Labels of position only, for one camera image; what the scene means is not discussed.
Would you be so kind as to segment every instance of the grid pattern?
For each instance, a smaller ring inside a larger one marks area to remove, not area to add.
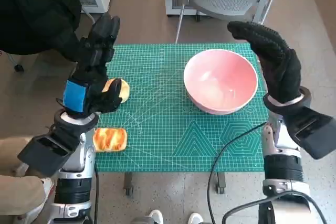
[[[131,87],[118,111],[100,116],[98,127],[123,127],[127,148],[98,153],[102,172],[208,172],[229,140],[267,119],[264,89],[230,115],[200,111],[188,98],[183,71],[188,60],[206,49],[227,49],[246,57],[262,80],[249,44],[117,45],[109,78],[123,78]],[[252,132],[224,152],[219,172],[263,170],[260,132]]]

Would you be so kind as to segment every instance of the gray floor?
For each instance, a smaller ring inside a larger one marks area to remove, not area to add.
[[[112,0],[109,12],[121,18],[118,43],[174,41],[177,18],[165,15],[164,0]],[[275,0],[266,25],[279,31],[297,50],[302,62],[302,83],[313,94],[312,107],[336,116],[336,55],[329,39],[328,23],[322,20],[315,1]],[[90,21],[83,16],[78,33],[86,34],[89,29]],[[210,18],[203,18],[200,23],[185,18],[180,38],[181,42],[233,41],[226,23]],[[72,67],[52,52],[16,58],[24,65],[24,74],[15,73],[7,58],[0,57],[0,138],[45,132],[45,126],[52,123],[53,114],[59,108],[55,98],[61,96]],[[313,161],[303,153],[303,164],[312,195],[332,223],[336,219],[336,153],[320,161]],[[206,205],[207,178],[208,173],[136,174],[134,197],[129,199],[123,195],[122,174],[102,173],[100,221],[129,223],[154,208],[163,212],[165,223],[186,223],[194,211],[210,221]],[[262,173],[228,174],[227,193],[219,196],[212,192],[211,196],[217,223],[229,208],[262,197],[262,180]],[[45,218],[44,212],[37,223],[45,223]],[[240,212],[229,223],[257,223],[257,209]]]

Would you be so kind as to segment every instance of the bread roll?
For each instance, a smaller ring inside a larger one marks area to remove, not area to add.
[[[108,91],[112,81],[114,81],[114,80],[115,80],[115,78],[111,79],[111,80],[108,80],[106,82],[105,87],[103,88],[102,92]],[[124,103],[125,101],[127,101],[128,97],[130,97],[130,86],[123,79],[121,79],[121,90],[120,90],[119,97],[122,99],[121,103]]]
[[[127,132],[123,128],[98,128],[93,135],[97,152],[119,152],[127,145]]]

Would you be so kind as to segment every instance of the sneaker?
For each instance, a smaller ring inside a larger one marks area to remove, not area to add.
[[[203,218],[200,214],[194,212],[190,215],[188,224],[200,224],[203,222]]]
[[[37,217],[38,215],[42,212],[42,209],[49,198],[50,194],[53,192],[54,188],[54,182],[51,180],[51,178],[42,178],[41,179],[43,182],[43,187],[44,187],[44,193],[46,195],[45,199],[39,205],[37,208],[29,211],[28,213],[24,215],[18,215],[14,217],[14,222],[13,224],[31,224]]]
[[[157,224],[163,224],[163,216],[159,210],[153,210],[149,216],[152,217]]]

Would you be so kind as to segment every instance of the table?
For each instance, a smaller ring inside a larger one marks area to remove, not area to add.
[[[183,71],[188,60],[212,48],[241,54],[258,73],[255,97],[230,115],[200,111],[184,88]],[[249,44],[116,45],[107,67],[109,78],[126,80],[131,94],[118,111],[100,116],[98,127],[123,127],[128,133],[125,151],[97,154],[101,172],[209,172],[225,143],[268,116],[259,64]],[[230,146],[216,171],[263,171],[260,131]]]

